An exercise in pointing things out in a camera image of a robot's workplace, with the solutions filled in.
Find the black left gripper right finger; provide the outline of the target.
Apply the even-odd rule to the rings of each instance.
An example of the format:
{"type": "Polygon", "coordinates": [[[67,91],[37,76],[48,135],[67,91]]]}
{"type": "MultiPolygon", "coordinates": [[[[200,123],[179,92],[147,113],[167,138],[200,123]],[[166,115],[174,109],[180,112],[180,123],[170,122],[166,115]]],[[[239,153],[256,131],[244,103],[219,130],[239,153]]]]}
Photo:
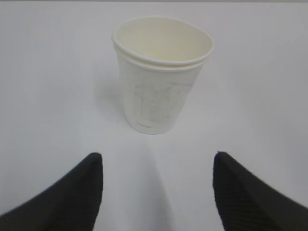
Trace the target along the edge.
{"type": "Polygon", "coordinates": [[[226,231],[306,231],[308,209],[260,180],[226,152],[213,163],[215,203],[226,231]]]}

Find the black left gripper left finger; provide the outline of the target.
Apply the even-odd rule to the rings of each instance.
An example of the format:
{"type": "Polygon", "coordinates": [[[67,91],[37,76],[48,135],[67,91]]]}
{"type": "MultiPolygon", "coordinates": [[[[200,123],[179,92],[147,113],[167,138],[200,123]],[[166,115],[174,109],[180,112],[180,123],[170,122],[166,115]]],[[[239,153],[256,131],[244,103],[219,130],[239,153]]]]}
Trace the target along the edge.
{"type": "Polygon", "coordinates": [[[1,215],[2,231],[91,231],[103,194],[103,159],[86,156],[31,200],[1,215]]]}

